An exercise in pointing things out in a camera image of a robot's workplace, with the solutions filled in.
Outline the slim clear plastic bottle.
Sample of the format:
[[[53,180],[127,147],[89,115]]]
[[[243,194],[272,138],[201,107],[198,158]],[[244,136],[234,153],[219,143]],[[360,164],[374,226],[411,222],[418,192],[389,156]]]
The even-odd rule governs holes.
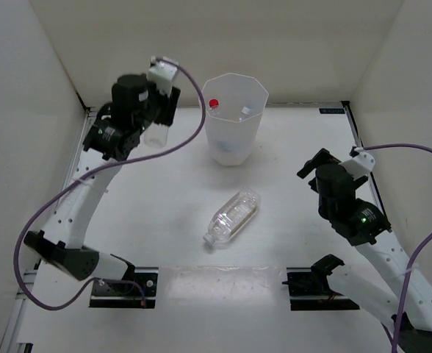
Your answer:
[[[166,147],[168,141],[168,130],[169,127],[164,124],[152,123],[144,133],[145,145],[156,149]]]

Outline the large clear square bottle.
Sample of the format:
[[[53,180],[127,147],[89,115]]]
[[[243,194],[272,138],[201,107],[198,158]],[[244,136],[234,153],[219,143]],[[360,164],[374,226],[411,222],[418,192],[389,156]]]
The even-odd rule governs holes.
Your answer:
[[[211,247],[228,243],[255,216],[260,205],[258,193],[240,189],[212,216],[204,242]]]

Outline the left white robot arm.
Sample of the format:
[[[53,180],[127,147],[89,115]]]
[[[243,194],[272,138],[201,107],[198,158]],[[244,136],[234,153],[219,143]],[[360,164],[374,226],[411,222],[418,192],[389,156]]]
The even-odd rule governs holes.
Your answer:
[[[99,253],[84,237],[106,187],[152,125],[173,123],[180,90],[174,74],[125,74],[112,86],[112,100],[100,108],[83,140],[73,174],[77,186],[60,200],[39,231],[29,231],[24,244],[46,262],[74,279],[84,280],[98,267]]]

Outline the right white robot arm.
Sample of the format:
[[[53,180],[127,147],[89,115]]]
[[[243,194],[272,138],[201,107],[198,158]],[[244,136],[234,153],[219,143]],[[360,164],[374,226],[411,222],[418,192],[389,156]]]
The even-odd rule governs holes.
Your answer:
[[[297,175],[314,178],[318,213],[380,274],[386,292],[329,254],[311,267],[315,291],[341,293],[378,319],[391,338],[393,352],[432,352],[432,285],[414,268],[387,217],[371,202],[357,197],[375,166],[369,149],[354,147],[344,162],[321,149]]]

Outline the blue label plastic bottle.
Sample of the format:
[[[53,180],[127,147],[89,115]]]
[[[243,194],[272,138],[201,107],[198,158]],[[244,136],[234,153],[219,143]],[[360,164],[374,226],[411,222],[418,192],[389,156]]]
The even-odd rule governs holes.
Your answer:
[[[219,140],[216,142],[216,147],[218,151],[227,154],[239,154],[246,150],[246,145],[244,143],[240,143],[239,141]]]

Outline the red label plastic bottle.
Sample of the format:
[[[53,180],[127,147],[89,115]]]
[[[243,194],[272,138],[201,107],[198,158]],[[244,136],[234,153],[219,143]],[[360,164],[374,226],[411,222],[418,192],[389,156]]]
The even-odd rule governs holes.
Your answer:
[[[209,100],[208,115],[213,118],[218,118],[220,116],[220,102],[218,99]]]

